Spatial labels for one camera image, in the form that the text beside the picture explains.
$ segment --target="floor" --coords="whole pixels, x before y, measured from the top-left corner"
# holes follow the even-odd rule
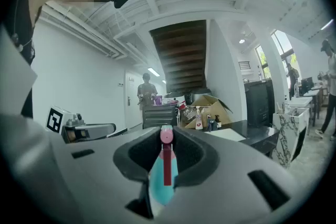
[[[324,138],[315,134],[315,129],[321,129],[327,108],[322,108],[319,119],[316,119],[315,127],[310,127],[300,155],[291,163],[288,171],[297,179],[301,187],[309,187],[319,180],[329,163],[334,152],[336,141],[330,141],[330,136],[335,130],[336,120],[333,115]]]

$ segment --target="bottle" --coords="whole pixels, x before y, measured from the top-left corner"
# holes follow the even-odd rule
[[[289,104],[287,101],[287,95],[285,95],[285,110],[284,110],[284,114],[287,114],[289,112]]]
[[[172,148],[173,127],[161,127],[162,149],[157,157],[149,178],[149,194],[153,198],[151,205],[160,208],[167,205],[174,196],[174,182],[178,175],[177,160]]]
[[[299,94],[299,86],[297,83],[295,83],[294,85],[294,96],[295,97],[300,97],[300,94]]]
[[[219,115],[215,115],[215,117],[216,117],[215,121],[217,122],[217,128],[221,128],[222,123],[219,121]]]
[[[202,115],[199,112],[199,106],[196,107],[196,130],[202,130],[203,125],[202,125]]]

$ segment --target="white bottle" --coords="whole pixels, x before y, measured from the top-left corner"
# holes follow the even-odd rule
[[[199,112],[199,106],[196,107],[196,130],[202,130],[203,125],[202,125],[202,115]]]
[[[285,95],[285,110],[284,110],[284,114],[287,114],[289,112],[289,104],[287,101],[287,97]]]

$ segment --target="pink spray nozzle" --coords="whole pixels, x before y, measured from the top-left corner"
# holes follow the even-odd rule
[[[163,143],[163,185],[171,186],[172,184],[172,150],[173,128],[170,125],[162,126],[160,133],[161,142]]]
[[[160,138],[163,144],[170,144],[173,141],[173,130],[168,126],[163,126],[161,128]]]

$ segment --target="white paper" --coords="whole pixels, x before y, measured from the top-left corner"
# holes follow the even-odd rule
[[[212,131],[212,132],[206,132],[207,134],[211,134],[211,135],[215,135],[221,138],[225,138],[228,140],[232,140],[232,141],[241,141],[244,140],[245,137],[241,136],[240,134],[238,134],[236,131],[232,130],[232,129],[222,129],[222,130],[217,130],[217,131]]]
[[[0,113],[20,115],[37,76],[3,25],[0,26],[0,74]]]

